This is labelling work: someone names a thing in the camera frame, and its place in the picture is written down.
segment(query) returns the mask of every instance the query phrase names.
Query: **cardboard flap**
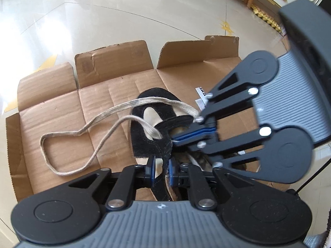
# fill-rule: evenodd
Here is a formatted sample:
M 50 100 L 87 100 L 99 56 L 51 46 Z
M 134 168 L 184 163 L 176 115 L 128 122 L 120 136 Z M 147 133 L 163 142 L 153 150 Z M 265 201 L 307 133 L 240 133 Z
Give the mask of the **cardboard flap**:
M 77 89 L 73 68 L 66 62 L 20 80 L 17 88 L 19 111 Z
M 210 46 L 211 41 L 204 40 L 167 42 L 161 50 L 157 68 L 204 61 Z
M 239 37 L 223 36 L 223 35 L 208 35 L 205 40 L 211 41 L 208 57 L 210 59 L 223 59 L 238 57 Z
M 17 201 L 33 195 L 25 165 L 19 113 L 6 118 L 7 150 L 10 176 Z
M 75 63 L 80 88 L 154 68 L 144 40 L 78 54 Z

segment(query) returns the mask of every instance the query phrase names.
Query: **glossy floor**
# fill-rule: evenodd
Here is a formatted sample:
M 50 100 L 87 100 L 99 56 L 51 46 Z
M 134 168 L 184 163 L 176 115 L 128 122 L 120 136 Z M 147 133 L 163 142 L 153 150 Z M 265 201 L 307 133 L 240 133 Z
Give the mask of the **glossy floor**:
M 238 36 L 241 58 L 259 49 L 276 56 L 286 52 L 282 37 L 239 0 L 0 0 L 0 108 L 3 113 L 15 99 L 19 80 L 53 55 L 55 64 L 74 65 L 78 53 L 143 39 L 156 66 L 167 41 L 206 35 Z M 4 118 L 13 112 L 0 119 L 0 194 L 6 195 L 0 225 L 8 225 L 4 232 L 12 239 L 15 198 Z

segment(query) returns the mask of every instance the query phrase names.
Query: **brown cardboard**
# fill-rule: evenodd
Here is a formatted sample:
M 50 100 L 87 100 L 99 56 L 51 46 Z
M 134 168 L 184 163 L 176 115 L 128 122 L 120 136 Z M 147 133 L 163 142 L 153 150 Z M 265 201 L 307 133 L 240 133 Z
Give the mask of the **brown cardboard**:
M 19 83 L 19 113 L 6 119 L 8 161 L 17 200 L 77 178 L 100 167 L 113 172 L 136 164 L 131 154 L 128 123 L 106 141 L 90 167 L 71 176 L 55 175 L 40 152 L 42 134 L 78 130 L 106 109 L 137 98 L 146 89 L 166 88 L 180 100 L 197 108 L 196 87 L 210 90 L 239 62 L 239 38 L 208 36 L 204 41 L 168 42 L 157 69 L 153 68 L 145 41 L 104 47 L 75 57 L 76 88 L 69 63 L 32 74 Z M 106 131 L 130 110 L 110 116 L 80 137 L 45 140 L 51 163 L 60 171 L 82 166 Z M 219 121 L 222 139 L 257 127 L 252 109 Z M 153 200 L 148 189 L 137 199 Z

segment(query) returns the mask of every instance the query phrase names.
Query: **beige shoelace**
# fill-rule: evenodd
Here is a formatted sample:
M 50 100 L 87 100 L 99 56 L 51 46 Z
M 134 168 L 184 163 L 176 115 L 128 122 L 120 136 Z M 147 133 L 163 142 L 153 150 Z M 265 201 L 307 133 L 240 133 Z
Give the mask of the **beige shoelace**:
M 176 106 L 176 107 L 180 108 L 185 113 L 193 116 L 194 118 L 197 118 L 199 116 L 199 112 L 192 106 L 190 106 L 186 103 L 183 103 L 181 101 L 169 100 L 169 99 L 162 98 L 162 97 L 138 98 L 138 99 L 128 101 L 126 103 L 121 103 L 121 104 L 111 107 L 108 110 L 104 111 L 103 113 L 100 113 L 99 115 L 95 116 L 89 123 L 87 123 L 84 127 L 82 127 L 78 131 L 59 131 L 59 132 L 51 132 L 51 133 L 43 134 L 40 138 L 40 149 L 41 149 L 41 153 L 44 157 L 46 165 L 52 170 L 52 172 L 54 172 L 57 175 L 62 175 L 62 176 L 72 175 L 72 174 L 85 170 L 91 164 L 93 159 L 96 157 L 97 153 L 102 148 L 102 146 L 105 144 L 105 141 L 112 135 L 112 133 L 116 130 L 116 128 L 125 120 L 135 120 L 135 121 L 139 122 L 150 137 L 152 137 L 153 139 L 162 139 L 161 133 L 156 128 L 154 128 L 152 125 L 147 123 L 145 120 L 143 120 L 142 118 L 140 118 L 138 116 L 127 115 L 127 116 L 123 116 L 122 118 L 120 118 L 118 121 L 115 122 L 115 124 L 110 128 L 110 130 L 102 138 L 102 140 L 98 144 L 98 147 L 95 149 L 94 153 L 89 158 L 89 160 L 79 169 L 72 170 L 69 172 L 59 172 L 52 166 L 52 164 L 49 162 L 49 159 L 46 155 L 46 152 L 44 149 L 44 140 L 46 138 L 58 137 L 58 136 L 68 136 L 68 135 L 69 136 L 80 136 L 83 133 L 85 133 L 90 127 L 94 126 L 95 124 L 104 120 L 105 118 L 107 118 L 108 116 L 110 116 L 112 114 L 115 114 L 117 112 L 120 112 L 120 111 L 123 111 L 126 109 L 130 109 L 133 107 L 149 104 L 149 103 L 165 103 L 165 104 L 168 104 L 171 106 Z

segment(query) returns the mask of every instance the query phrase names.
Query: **black fabric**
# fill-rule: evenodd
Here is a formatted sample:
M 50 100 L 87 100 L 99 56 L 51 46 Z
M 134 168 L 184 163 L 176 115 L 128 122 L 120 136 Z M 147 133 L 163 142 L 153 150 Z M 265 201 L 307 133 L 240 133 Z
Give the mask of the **black fabric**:
M 179 99 L 163 88 L 151 88 L 142 92 L 138 98 L 145 97 L 163 97 L 170 100 Z M 159 201 L 171 200 L 168 191 L 165 186 L 164 173 L 168 167 L 168 160 L 171 156 L 173 144 L 169 131 L 177 127 L 187 127 L 193 122 L 193 117 L 190 115 L 176 116 L 171 105 L 164 103 L 150 103 L 142 106 L 138 106 L 132 109 L 132 115 L 144 117 L 144 111 L 147 107 L 153 108 L 160 118 L 163 120 L 158 123 L 155 128 L 160 131 L 163 138 L 160 140 L 150 140 L 146 137 L 143 127 L 136 121 L 131 121 L 130 135 L 133 155 L 136 158 L 148 158 L 151 155 L 155 155 L 156 158 L 162 158 L 163 171 L 154 182 L 152 192 L 155 198 Z

